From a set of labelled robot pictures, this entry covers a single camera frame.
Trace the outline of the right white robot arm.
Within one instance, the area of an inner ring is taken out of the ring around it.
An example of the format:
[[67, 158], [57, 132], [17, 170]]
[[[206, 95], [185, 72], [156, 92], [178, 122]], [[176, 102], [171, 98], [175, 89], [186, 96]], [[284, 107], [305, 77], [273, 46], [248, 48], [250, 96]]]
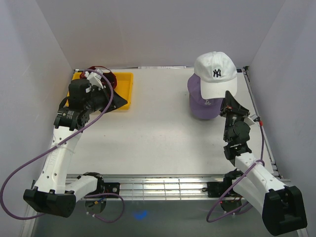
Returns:
[[226, 119], [224, 154], [236, 169], [227, 173], [220, 198], [242, 196], [261, 214], [266, 229], [274, 236], [303, 229], [308, 222], [301, 191], [274, 177], [265, 168], [263, 159], [256, 158], [247, 145], [253, 124], [249, 114], [226, 91], [220, 109], [220, 116]]

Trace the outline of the aluminium rail frame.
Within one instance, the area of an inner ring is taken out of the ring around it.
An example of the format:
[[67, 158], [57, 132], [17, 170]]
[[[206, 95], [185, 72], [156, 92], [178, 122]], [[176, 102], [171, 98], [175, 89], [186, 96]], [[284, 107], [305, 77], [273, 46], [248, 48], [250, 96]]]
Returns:
[[207, 200], [224, 192], [211, 191], [223, 182], [223, 175], [106, 175], [68, 174], [42, 171], [33, 190], [48, 194], [72, 194], [75, 201], [98, 199], [100, 195], [124, 200]]

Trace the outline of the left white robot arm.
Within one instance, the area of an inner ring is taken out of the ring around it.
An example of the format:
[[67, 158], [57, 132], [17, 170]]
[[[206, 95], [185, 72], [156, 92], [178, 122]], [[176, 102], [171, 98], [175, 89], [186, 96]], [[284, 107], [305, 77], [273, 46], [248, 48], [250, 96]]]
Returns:
[[101, 174], [86, 172], [67, 185], [68, 168], [90, 114], [108, 113], [126, 104], [124, 98], [105, 84], [92, 83], [88, 79], [71, 81], [69, 95], [60, 103], [54, 121], [53, 151], [47, 155], [34, 187], [25, 190], [26, 203], [40, 213], [69, 217], [81, 198], [86, 195], [100, 197], [105, 192]]

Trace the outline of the purple baseball cap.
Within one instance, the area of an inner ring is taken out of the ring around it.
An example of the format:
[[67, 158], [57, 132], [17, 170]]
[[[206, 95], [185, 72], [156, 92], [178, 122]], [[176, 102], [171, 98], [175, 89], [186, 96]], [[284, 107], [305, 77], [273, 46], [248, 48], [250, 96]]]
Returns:
[[200, 77], [193, 74], [188, 79], [187, 88], [190, 109], [196, 118], [210, 120], [219, 116], [223, 98], [203, 99], [200, 91]]

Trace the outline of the red baseball cap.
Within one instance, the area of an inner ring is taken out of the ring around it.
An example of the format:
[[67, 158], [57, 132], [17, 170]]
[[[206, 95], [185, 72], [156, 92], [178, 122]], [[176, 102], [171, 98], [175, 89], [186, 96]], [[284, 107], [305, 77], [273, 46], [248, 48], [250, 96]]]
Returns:
[[[102, 75], [110, 82], [112, 88], [113, 89], [116, 88], [117, 78], [111, 70], [109, 70], [108, 68], [106, 68], [104, 66], [92, 66], [89, 69], [98, 71], [99, 73], [102, 73]], [[81, 77], [86, 79], [84, 73], [81, 74]], [[107, 82], [104, 80], [104, 78], [101, 79], [101, 82], [102, 82], [103, 86], [107, 85]]]

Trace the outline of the white baseball cap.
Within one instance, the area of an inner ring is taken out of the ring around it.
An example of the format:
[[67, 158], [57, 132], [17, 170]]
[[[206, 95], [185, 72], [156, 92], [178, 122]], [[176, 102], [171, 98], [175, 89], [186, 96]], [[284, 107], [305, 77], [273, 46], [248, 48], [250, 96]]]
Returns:
[[194, 73], [200, 78], [203, 99], [225, 98], [226, 91], [237, 93], [237, 68], [223, 52], [200, 55], [194, 63]]

